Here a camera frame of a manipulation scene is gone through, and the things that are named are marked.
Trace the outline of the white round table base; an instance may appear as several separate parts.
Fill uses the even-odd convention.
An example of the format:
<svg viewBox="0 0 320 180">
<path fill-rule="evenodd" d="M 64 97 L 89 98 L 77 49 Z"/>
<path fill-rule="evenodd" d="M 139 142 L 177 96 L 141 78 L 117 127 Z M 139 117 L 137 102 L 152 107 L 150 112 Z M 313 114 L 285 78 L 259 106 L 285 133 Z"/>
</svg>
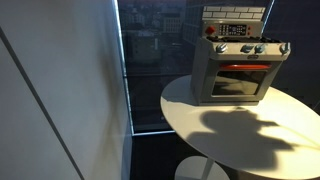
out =
<svg viewBox="0 0 320 180">
<path fill-rule="evenodd" d="M 203 156 L 190 156 L 179 163 L 174 180 L 230 180 L 230 178 L 214 160 Z"/>
</svg>

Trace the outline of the red dial on backsplash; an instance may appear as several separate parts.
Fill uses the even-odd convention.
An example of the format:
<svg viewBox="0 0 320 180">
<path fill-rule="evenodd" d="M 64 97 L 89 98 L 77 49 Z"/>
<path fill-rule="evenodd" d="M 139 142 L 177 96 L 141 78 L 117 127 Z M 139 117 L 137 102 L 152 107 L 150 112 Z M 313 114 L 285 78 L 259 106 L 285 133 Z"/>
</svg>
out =
<svg viewBox="0 0 320 180">
<path fill-rule="evenodd" d="M 212 35 L 215 33 L 215 31 L 216 31 L 216 28 L 214 26 L 208 26 L 205 30 L 205 33 L 207 35 Z"/>
</svg>

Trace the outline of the grey toy stove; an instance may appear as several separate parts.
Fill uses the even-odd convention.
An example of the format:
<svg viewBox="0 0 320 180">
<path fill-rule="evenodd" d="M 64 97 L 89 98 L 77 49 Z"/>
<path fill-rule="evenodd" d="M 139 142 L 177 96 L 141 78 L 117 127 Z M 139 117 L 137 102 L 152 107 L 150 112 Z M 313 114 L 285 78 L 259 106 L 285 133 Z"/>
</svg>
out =
<svg viewBox="0 0 320 180">
<path fill-rule="evenodd" d="M 197 39 L 191 92 L 199 105 L 256 105 L 261 101 L 281 64 L 290 52 L 283 55 L 281 40 L 262 35 L 265 9 L 263 7 L 206 6 L 202 13 L 202 32 Z M 208 26 L 216 31 L 207 35 Z M 216 46 L 227 44 L 224 53 Z M 243 45 L 252 44 L 249 53 Z M 265 51 L 255 53 L 255 46 L 265 45 Z M 222 64 L 269 64 L 266 70 L 222 70 Z"/>
</svg>

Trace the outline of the blue stove knob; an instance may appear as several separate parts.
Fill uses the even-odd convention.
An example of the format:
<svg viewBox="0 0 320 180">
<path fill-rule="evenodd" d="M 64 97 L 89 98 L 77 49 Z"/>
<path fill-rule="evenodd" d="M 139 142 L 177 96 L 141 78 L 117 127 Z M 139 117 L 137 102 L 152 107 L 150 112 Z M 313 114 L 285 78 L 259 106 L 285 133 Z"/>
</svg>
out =
<svg viewBox="0 0 320 180">
<path fill-rule="evenodd" d="M 258 44 L 255 46 L 255 53 L 262 53 L 265 51 L 265 45 L 264 44 Z"/>
<path fill-rule="evenodd" d="M 280 46 L 280 52 L 285 55 L 291 51 L 291 44 L 289 42 L 284 43 Z"/>
<path fill-rule="evenodd" d="M 249 53 L 253 48 L 254 46 L 252 44 L 246 44 L 242 46 L 241 51 L 243 53 Z"/>
<path fill-rule="evenodd" d="M 223 44 L 219 44 L 216 46 L 216 52 L 217 53 L 224 53 L 227 50 L 227 44 L 223 43 Z"/>
</svg>

